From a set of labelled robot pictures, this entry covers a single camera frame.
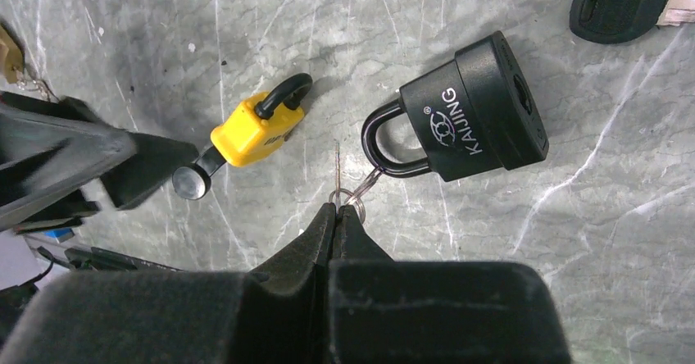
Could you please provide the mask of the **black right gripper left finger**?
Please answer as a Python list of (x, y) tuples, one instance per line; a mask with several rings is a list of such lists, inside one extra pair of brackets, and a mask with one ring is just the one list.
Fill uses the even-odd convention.
[(336, 208), (251, 271), (73, 271), (30, 301), (4, 363), (324, 363)]

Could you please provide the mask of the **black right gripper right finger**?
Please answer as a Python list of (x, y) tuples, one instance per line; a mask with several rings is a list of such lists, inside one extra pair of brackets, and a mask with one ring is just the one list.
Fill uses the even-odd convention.
[(568, 363), (549, 288), (519, 262), (406, 262), (336, 218), (329, 262), (332, 363)]

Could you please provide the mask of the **black padlock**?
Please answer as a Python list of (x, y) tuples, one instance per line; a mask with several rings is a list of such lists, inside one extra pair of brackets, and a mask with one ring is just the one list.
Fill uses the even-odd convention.
[[(425, 157), (394, 162), (379, 148), (378, 129), (400, 115), (407, 115)], [(361, 143), (370, 163), (387, 176), (433, 172), (445, 182), (542, 162), (549, 150), (534, 97), (501, 31), (401, 86), (395, 100), (368, 115)]]

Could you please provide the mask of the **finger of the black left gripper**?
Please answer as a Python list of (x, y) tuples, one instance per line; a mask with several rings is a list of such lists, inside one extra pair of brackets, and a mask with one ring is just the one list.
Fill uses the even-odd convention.
[(132, 210), (152, 196), (175, 170), (198, 156), (195, 145), (153, 134), (129, 132), (134, 154), (101, 176), (115, 209)]
[(73, 107), (1, 94), (1, 228), (33, 215), (136, 152), (129, 133), (88, 121)]

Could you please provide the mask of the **silver keys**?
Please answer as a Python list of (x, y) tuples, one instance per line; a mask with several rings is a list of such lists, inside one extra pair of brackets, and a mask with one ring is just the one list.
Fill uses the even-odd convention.
[(48, 102), (59, 101), (58, 96), (48, 87), (44, 80), (23, 77), (18, 79), (16, 85), (23, 91), (39, 93), (41, 98)]

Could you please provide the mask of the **yellow padlock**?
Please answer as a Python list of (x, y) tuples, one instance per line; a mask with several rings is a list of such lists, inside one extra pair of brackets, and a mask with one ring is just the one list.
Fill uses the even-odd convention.
[(305, 117), (302, 100), (313, 85), (307, 73), (293, 75), (269, 92), (243, 100), (210, 135), (212, 145), (230, 165), (243, 167), (276, 151)]

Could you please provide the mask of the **large brass padlock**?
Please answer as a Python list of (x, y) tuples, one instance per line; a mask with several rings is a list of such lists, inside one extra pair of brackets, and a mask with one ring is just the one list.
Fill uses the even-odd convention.
[(1, 74), (9, 84), (19, 84), (25, 72), (20, 43), (5, 22), (1, 22)]

